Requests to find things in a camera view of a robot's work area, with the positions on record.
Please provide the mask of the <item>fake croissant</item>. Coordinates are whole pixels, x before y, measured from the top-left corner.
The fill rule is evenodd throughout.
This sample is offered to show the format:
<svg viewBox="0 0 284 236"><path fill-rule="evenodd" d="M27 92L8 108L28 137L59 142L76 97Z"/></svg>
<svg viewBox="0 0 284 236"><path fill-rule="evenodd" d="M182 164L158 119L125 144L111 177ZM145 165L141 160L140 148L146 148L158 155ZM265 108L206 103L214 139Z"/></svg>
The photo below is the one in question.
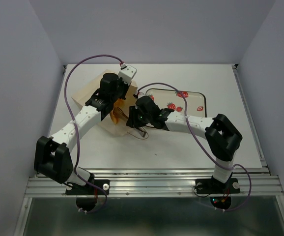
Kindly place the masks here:
<svg viewBox="0 0 284 236"><path fill-rule="evenodd" d="M125 101L123 99L118 99L113 106L112 111L110 112L110 118L114 125L117 125L120 120L122 121L127 121L128 117L127 115L123 112L122 107L125 104Z"/></svg>

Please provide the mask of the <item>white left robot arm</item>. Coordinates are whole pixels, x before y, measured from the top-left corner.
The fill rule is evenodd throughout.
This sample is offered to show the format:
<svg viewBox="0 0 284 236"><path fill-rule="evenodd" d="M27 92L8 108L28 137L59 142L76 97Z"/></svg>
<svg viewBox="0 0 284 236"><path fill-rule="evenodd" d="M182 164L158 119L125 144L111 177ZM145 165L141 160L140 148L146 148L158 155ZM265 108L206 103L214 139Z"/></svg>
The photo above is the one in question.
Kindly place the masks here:
<svg viewBox="0 0 284 236"><path fill-rule="evenodd" d="M78 162L72 161L70 152L80 146L84 134L113 110L117 100L125 99L135 74L132 68L118 74L105 73L100 87L68 124L52 136L38 139L34 169L57 183L76 184L82 193L90 193L95 186L94 175L79 168Z"/></svg>

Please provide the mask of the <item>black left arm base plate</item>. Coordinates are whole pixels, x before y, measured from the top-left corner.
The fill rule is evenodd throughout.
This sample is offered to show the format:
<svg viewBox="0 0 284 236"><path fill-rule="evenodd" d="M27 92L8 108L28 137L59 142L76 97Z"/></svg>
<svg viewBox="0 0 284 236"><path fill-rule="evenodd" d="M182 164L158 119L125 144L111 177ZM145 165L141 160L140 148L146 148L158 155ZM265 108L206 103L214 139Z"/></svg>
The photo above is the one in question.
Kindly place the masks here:
<svg viewBox="0 0 284 236"><path fill-rule="evenodd" d="M69 186L66 186L65 195L67 196L93 196L97 194L98 196L103 196L103 192L101 190L97 190L96 188L85 184L83 186L75 184L75 183L68 183ZM106 194L109 194L109 187L110 187L110 180L109 179L95 179L94 185L103 189Z"/></svg>

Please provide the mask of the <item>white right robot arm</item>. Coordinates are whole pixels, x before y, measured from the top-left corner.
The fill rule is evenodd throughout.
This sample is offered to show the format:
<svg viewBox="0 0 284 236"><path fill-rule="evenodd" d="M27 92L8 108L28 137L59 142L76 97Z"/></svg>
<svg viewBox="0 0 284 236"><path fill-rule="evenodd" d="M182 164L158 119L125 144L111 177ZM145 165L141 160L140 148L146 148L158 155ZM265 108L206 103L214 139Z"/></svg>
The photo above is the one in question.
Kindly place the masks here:
<svg viewBox="0 0 284 236"><path fill-rule="evenodd" d="M190 133L196 141L198 137L205 139L215 156L212 159L215 162L212 189L222 192L228 188L233 160L243 137L225 115L218 114L214 118L188 116L173 109L160 109L150 97L143 96L129 107L126 125L140 128L148 124L160 130Z"/></svg>

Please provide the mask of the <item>metal tongs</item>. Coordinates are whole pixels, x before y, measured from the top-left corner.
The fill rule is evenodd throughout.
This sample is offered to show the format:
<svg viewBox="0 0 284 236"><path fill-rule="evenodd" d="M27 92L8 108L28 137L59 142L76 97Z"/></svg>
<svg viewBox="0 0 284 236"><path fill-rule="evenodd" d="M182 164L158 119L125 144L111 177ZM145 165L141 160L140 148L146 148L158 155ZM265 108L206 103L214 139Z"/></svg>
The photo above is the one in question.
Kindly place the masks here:
<svg viewBox="0 0 284 236"><path fill-rule="evenodd" d="M131 128L131 127L126 125L127 121L128 121L128 116L125 113L123 113L122 110L120 110L119 118L124 121L126 129L127 129L127 134L129 134L129 135L131 135L134 138L139 139L139 140L148 139L149 134L144 128Z"/></svg>

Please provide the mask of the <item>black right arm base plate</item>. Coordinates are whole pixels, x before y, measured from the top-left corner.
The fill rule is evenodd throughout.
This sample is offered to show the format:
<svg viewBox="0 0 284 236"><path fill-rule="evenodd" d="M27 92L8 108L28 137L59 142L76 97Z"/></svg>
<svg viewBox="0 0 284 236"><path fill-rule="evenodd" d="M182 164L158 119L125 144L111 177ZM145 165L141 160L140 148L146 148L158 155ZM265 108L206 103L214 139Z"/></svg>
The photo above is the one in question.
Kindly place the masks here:
<svg viewBox="0 0 284 236"><path fill-rule="evenodd" d="M221 183L214 178L196 179L195 190L197 194L238 194L240 186L238 179L230 178L226 183Z"/></svg>

